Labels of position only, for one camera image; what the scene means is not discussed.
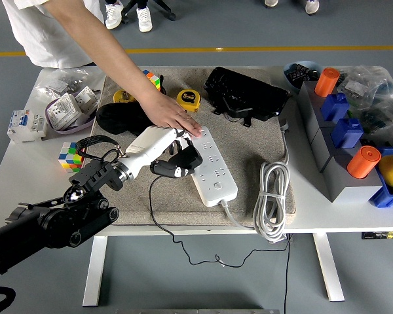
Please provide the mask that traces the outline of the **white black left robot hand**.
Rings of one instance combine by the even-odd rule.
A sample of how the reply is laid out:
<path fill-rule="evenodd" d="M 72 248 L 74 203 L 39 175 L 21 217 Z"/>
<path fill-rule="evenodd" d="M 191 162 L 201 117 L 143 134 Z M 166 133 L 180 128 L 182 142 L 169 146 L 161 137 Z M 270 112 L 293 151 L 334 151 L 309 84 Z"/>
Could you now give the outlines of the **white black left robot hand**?
<path fill-rule="evenodd" d="M 179 147 L 178 153 L 168 161 L 158 159 L 180 139 L 186 141 L 185 148 Z M 194 173 L 202 161 L 202 156 L 186 131 L 151 126 L 128 146 L 125 155 L 117 160 L 115 166 L 120 171 L 119 177 L 122 181 L 134 180 L 145 166 L 149 166 L 154 174 L 176 179 Z"/>

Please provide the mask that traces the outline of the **person's right hand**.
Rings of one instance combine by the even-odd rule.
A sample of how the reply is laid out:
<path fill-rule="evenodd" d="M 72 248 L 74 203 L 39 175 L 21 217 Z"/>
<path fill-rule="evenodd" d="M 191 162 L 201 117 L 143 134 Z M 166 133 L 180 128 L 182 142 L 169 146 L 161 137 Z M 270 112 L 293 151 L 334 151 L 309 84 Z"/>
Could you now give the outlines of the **person's right hand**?
<path fill-rule="evenodd" d="M 201 125 L 171 97 L 156 90 L 140 96 L 138 101 L 154 125 L 185 130 L 195 137 L 201 136 Z"/>

